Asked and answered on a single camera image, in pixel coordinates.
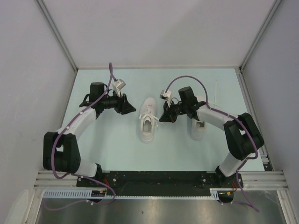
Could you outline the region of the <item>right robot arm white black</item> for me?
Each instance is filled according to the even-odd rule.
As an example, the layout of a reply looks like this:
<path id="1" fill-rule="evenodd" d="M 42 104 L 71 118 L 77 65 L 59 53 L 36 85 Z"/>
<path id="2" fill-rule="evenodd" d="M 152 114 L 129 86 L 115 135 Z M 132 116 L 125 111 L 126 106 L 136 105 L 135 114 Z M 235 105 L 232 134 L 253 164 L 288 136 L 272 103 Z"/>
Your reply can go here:
<path id="1" fill-rule="evenodd" d="M 215 181 L 220 187 L 227 187 L 233 180 L 232 176 L 249 156 L 258 155 L 258 149 L 264 145 L 264 139 L 252 116 L 243 113 L 237 117 L 218 109 L 208 107 L 207 103 L 196 97 L 190 86 L 179 91 L 180 101 L 174 103 L 171 91 L 162 91 L 160 98 L 165 100 L 160 122 L 177 121 L 177 117 L 187 115 L 196 123 L 211 124 L 224 131 L 228 151 L 225 160 L 216 168 Z"/>

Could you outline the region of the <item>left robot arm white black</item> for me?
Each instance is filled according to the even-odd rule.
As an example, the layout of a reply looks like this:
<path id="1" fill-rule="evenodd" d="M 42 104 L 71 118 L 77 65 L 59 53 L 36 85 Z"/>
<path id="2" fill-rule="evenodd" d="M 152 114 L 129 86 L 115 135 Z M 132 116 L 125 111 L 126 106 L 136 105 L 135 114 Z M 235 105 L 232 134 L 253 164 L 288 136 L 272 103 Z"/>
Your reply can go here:
<path id="1" fill-rule="evenodd" d="M 121 93 L 124 86 L 125 82 L 121 79 L 113 82 L 112 89 L 102 82 L 91 83 L 90 92 L 79 105 L 79 113 L 65 128 L 44 135 L 44 169 L 79 175 L 87 178 L 95 187 L 102 184 L 101 166 L 81 158 L 78 139 L 105 109 L 114 109 L 121 115 L 136 111 L 128 102 L 126 94 Z"/>

